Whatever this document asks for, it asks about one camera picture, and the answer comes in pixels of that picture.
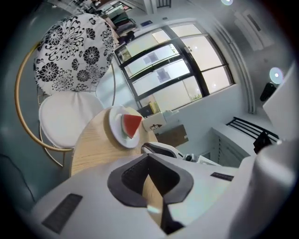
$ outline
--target chair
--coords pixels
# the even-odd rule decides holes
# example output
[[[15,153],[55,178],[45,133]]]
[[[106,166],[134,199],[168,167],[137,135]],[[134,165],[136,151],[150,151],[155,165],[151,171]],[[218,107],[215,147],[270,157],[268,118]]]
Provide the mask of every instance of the chair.
[[[82,14],[58,21],[25,56],[15,83],[15,105],[18,117],[30,137],[46,150],[59,166],[66,152],[72,151],[81,132],[103,105],[94,95],[114,55],[111,27],[100,17]],[[28,128],[20,108],[19,85],[23,68],[36,51],[34,72],[38,92],[40,138]],[[42,131],[52,143],[44,143]],[[63,164],[48,150],[62,152]]]

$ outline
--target watermelon slice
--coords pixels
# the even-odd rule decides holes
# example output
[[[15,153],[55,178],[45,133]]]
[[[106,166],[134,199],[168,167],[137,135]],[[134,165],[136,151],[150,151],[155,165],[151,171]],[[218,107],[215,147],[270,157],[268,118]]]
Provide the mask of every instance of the watermelon slice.
[[[123,114],[121,116],[122,130],[129,138],[132,139],[134,137],[134,134],[136,133],[141,120],[142,117],[137,115]]]

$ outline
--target window frame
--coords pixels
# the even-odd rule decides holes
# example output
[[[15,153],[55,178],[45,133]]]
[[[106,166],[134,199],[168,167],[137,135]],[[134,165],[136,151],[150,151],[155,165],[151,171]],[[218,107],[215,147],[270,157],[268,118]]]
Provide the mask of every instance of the window frame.
[[[176,33],[171,29],[171,27],[188,25],[188,24],[193,24],[195,27],[197,27],[198,30],[201,32],[201,34],[193,34],[193,35],[178,37],[176,35]],[[119,53],[120,50],[122,50],[126,46],[121,46],[121,47],[119,47],[118,49],[115,50],[116,58],[117,58],[117,60],[120,64],[120,68],[121,68],[121,70],[123,72],[123,75],[126,78],[127,83],[128,83],[128,85],[129,85],[129,87],[130,87],[130,89],[131,89],[131,91],[134,95],[134,98],[137,102],[137,105],[139,103],[139,105],[138,105],[139,108],[142,107],[142,104],[140,102],[141,99],[146,98],[146,97],[152,95],[153,93],[155,93],[159,90],[162,90],[162,89],[164,89],[164,88],[166,88],[166,87],[168,87],[172,84],[175,84],[179,81],[182,81],[182,80],[184,80],[188,77],[192,77],[192,76],[194,76],[195,79],[196,79],[196,82],[197,82],[198,87],[200,89],[202,98],[210,95],[210,92],[208,90],[206,81],[205,81],[202,73],[205,72],[205,71],[209,71],[209,70],[219,68],[219,67],[223,67],[223,69],[225,70],[225,73],[228,77],[228,81],[229,81],[230,85],[228,85],[227,87],[230,87],[231,85],[235,84],[232,73],[231,73],[230,68],[229,68],[229,64],[227,63],[227,61],[226,61],[223,53],[221,52],[220,48],[218,47],[216,42],[212,39],[212,37],[197,22],[181,22],[181,23],[176,23],[176,24],[173,24],[173,25],[167,25],[167,26],[159,27],[159,28],[156,28],[152,31],[146,32],[146,33],[136,37],[135,39],[138,39],[139,37],[145,36],[147,34],[155,33],[155,32],[160,31],[160,30],[163,30],[169,36],[170,40],[167,40],[163,43],[158,43],[157,45],[155,45],[153,47],[150,47],[150,48],[138,53],[137,55],[131,57],[130,59],[128,59],[127,61],[124,61],[123,63],[121,63],[121,61],[119,60],[118,53]],[[200,68],[199,68],[198,64],[196,63],[196,61],[194,60],[191,52],[189,51],[189,49],[185,46],[184,42],[182,41],[182,39],[185,39],[185,38],[188,38],[188,37],[195,37],[195,36],[204,36],[209,41],[209,43],[211,44],[211,46],[214,49],[215,53],[217,54],[218,58],[220,59],[221,65],[216,66],[216,67],[212,67],[212,68],[209,68],[209,69],[205,69],[205,70],[200,70]],[[145,56],[148,53],[155,51],[156,49],[159,49],[161,47],[164,47],[164,46],[170,45],[170,44],[173,44],[173,46],[177,49],[177,51],[178,51],[177,56],[175,56],[171,59],[161,60],[160,62],[158,62],[158,63],[156,63],[152,66],[149,66],[149,67],[145,68],[144,70],[141,70],[140,73],[134,74],[133,77],[131,77],[131,78],[128,76],[128,74],[126,72],[126,69],[125,69],[126,66],[128,66],[133,61],[141,58],[142,56]],[[180,60],[180,59],[184,60],[184,62],[185,62],[185,64],[186,64],[186,66],[187,66],[190,73],[187,73],[187,74],[184,74],[180,77],[172,79],[172,80],[170,80],[170,81],[168,81],[168,82],[166,82],[162,85],[159,85],[158,87],[155,87],[155,88],[143,93],[142,95],[138,96],[138,94],[136,93],[136,90],[134,89],[134,86],[133,86],[134,81],[136,81],[136,80],[140,79],[141,77],[153,72],[156,69],[162,68],[163,66],[166,66],[169,63]]]

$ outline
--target wooden table top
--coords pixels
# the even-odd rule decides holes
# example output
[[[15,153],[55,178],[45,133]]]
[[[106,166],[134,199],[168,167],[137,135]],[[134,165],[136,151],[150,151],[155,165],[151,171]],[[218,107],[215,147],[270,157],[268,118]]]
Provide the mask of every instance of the wooden table top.
[[[132,108],[126,108],[130,114],[140,115]],[[86,126],[80,135],[76,147],[73,151],[71,163],[71,176],[89,167],[100,163],[109,163],[125,156],[138,155],[141,153],[141,146],[146,142],[157,142],[155,134],[146,132],[140,124],[140,140],[135,148],[125,148],[113,136],[109,126],[109,109],[101,111]],[[163,200],[148,176],[145,180],[142,195],[148,200],[148,206],[157,210],[149,214],[155,222],[161,224]]]

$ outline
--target white plate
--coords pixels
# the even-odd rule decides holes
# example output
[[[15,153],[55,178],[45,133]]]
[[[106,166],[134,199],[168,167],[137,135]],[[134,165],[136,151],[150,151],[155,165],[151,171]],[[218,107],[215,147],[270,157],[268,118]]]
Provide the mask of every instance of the white plate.
[[[109,125],[112,131],[112,134],[116,138],[116,140],[126,148],[135,148],[140,139],[139,129],[137,129],[134,137],[130,139],[126,134],[123,132],[121,127],[121,115],[122,114],[129,114],[126,111],[126,108],[122,105],[113,106],[109,112]]]

